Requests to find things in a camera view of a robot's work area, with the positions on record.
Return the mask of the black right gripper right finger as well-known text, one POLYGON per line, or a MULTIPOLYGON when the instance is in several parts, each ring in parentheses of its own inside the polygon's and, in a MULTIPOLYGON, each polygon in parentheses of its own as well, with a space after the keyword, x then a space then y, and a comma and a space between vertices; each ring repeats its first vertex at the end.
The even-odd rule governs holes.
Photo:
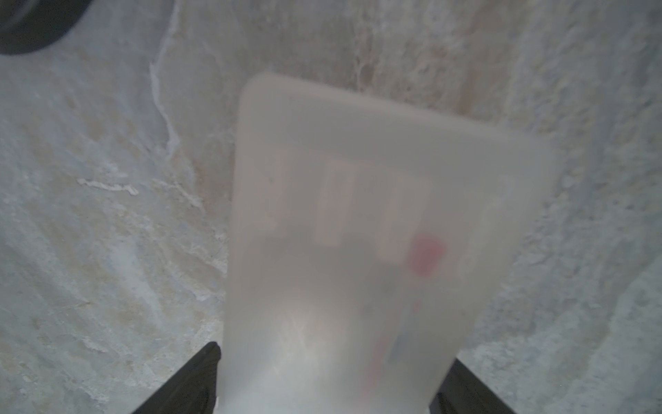
POLYGON ((465 364, 455 359, 429 405, 431 414, 515 414, 465 364))

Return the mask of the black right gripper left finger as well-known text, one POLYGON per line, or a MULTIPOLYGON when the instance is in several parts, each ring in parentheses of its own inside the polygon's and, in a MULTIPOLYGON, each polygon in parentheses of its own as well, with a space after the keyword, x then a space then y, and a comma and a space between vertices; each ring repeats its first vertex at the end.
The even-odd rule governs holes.
POLYGON ((212 414, 217 403, 217 368, 222 350, 209 342, 134 414, 212 414))

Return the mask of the translucent white pencil case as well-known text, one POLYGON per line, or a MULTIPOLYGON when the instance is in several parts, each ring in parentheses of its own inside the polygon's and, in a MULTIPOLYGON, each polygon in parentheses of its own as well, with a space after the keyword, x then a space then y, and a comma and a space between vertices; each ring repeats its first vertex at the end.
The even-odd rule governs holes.
POLYGON ((540 137, 252 78, 236 131, 221 412, 425 412, 559 174, 540 137))

